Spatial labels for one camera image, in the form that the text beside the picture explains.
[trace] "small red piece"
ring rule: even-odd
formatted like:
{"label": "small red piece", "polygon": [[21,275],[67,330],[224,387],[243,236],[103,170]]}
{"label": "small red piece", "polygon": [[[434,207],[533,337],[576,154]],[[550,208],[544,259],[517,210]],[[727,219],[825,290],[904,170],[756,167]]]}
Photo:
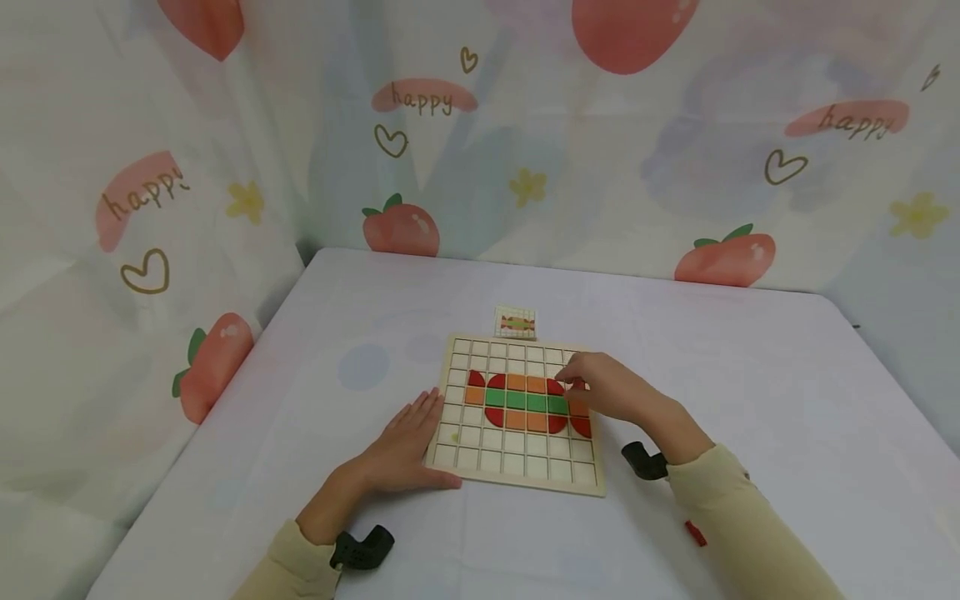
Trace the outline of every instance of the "small red piece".
{"label": "small red piece", "polygon": [[479,371],[470,371],[467,375],[467,384],[475,385],[478,388],[486,388],[487,382],[484,380],[483,375]]}
{"label": "small red piece", "polygon": [[690,521],[687,521],[686,523],[684,523],[684,527],[686,527],[687,533],[689,533],[690,536],[694,539],[694,541],[697,542],[698,546],[703,548],[704,546],[707,545],[707,538],[704,538],[704,534],[700,533],[700,530],[697,529],[696,525],[694,525]]}
{"label": "small red piece", "polygon": [[491,408],[488,406],[484,409],[484,414],[487,415],[487,420],[493,423],[495,426],[503,428],[503,409],[502,408]]}
{"label": "small red piece", "polygon": [[563,415],[550,415],[547,417],[546,428],[551,434],[560,433],[566,425],[566,417]]}
{"label": "small red piece", "polygon": [[573,425],[574,431],[580,435],[588,440],[593,438],[593,433],[590,431],[590,419],[571,419],[570,423]]}
{"label": "small red piece", "polygon": [[487,382],[488,388],[495,388],[496,390],[506,390],[507,389],[507,375],[498,373],[490,378],[490,381]]}
{"label": "small red piece", "polygon": [[564,386],[560,385],[556,379],[547,379],[546,392],[552,396],[563,396]]}

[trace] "red semicircle piece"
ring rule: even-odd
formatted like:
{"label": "red semicircle piece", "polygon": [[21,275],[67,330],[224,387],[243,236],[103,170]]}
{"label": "red semicircle piece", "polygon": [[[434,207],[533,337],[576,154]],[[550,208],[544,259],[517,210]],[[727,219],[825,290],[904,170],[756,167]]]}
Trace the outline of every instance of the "red semicircle piece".
{"label": "red semicircle piece", "polygon": [[590,419],[571,419],[570,424],[573,429],[588,440],[593,438],[593,432],[590,431]]}
{"label": "red semicircle piece", "polygon": [[487,420],[497,427],[503,429],[503,409],[502,408],[491,408],[487,407],[484,409],[484,414],[487,415]]}
{"label": "red semicircle piece", "polygon": [[560,382],[556,379],[547,379],[546,392],[552,396],[563,396],[564,386],[560,385]]}
{"label": "red semicircle piece", "polygon": [[490,381],[487,382],[488,388],[495,388],[497,390],[506,390],[507,389],[507,375],[498,373],[490,378]]}
{"label": "red semicircle piece", "polygon": [[566,425],[566,417],[563,415],[550,415],[547,418],[546,430],[550,433],[560,433]]}
{"label": "red semicircle piece", "polygon": [[470,371],[469,375],[467,376],[467,384],[475,385],[478,388],[487,386],[487,382],[484,381],[483,375],[480,374],[480,371]]}

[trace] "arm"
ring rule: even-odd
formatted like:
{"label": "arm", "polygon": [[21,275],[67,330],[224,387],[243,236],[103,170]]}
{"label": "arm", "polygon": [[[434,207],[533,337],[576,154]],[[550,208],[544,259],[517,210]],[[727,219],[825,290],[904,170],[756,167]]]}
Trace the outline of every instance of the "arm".
{"label": "arm", "polygon": [[716,445],[685,408],[606,354],[578,353],[557,374],[583,379],[569,399],[643,429],[666,458],[677,503],[701,530],[745,598],[834,599],[843,595],[780,520],[736,458]]}
{"label": "arm", "polygon": [[330,474],[296,521],[283,524],[231,600],[330,600],[340,581],[340,569],[330,566],[334,542],[365,497],[459,488],[456,475],[420,463],[443,408],[436,388],[404,406],[363,454]]}

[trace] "black wristband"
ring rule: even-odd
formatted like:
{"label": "black wristband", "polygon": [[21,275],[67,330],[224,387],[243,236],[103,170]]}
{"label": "black wristband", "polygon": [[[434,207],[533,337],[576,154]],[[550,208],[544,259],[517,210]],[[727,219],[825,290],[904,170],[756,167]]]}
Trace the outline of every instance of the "black wristband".
{"label": "black wristband", "polygon": [[394,537],[381,525],[374,527],[363,541],[357,541],[346,531],[340,532],[330,557],[330,566],[370,570],[380,566],[394,547]]}
{"label": "black wristband", "polygon": [[630,468],[640,479],[655,481],[667,475],[666,459],[663,457],[663,453],[660,452],[650,456],[640,442],[630,442],[623,446],[620,454],[623,454],[623,458],[627,459]]}

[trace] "orange rectangle piece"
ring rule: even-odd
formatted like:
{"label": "orange rectangle piece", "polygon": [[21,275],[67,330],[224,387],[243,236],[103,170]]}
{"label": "orange rectangle piece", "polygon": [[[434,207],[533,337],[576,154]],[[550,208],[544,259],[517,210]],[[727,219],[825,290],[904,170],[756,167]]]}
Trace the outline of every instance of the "orange rectangle piece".
{"label": "orange rectangle piece", "polygon": [[464,395],[464,402],[467,404],[476,404],[483,406],[484,388],[475,388],[467,386],[467,393]]}
{"label": "orange rectangle piece", "polygon": [[546,433],[546,415],[527,413],[527,429]]}
{"label": "orange rectangle piece", "polygon": [[526,413],[521,411],[507,411],[507,429],[519,429],[523,431],[526,427],[525,415]]}
{"label": "orange rectangle piece", "polygon": [[531,394],[546,394],[546,379],[527,375],[527,392]]}
{"label": "orange rectangle piece", "polygon": [[507,375],[507,389],[508,390],[517,390],[518,392],[523,392],[526,390],[526,381],[523,375],[518,375],[516,373],[510,373]]}
{"label": "orange rectangle piece", "polygon": [[590,409],[587,408],[587,403],[582,400],[568,400],[566,402],[567,406],[570,408],[570,415],[573,417],[589,417]]}

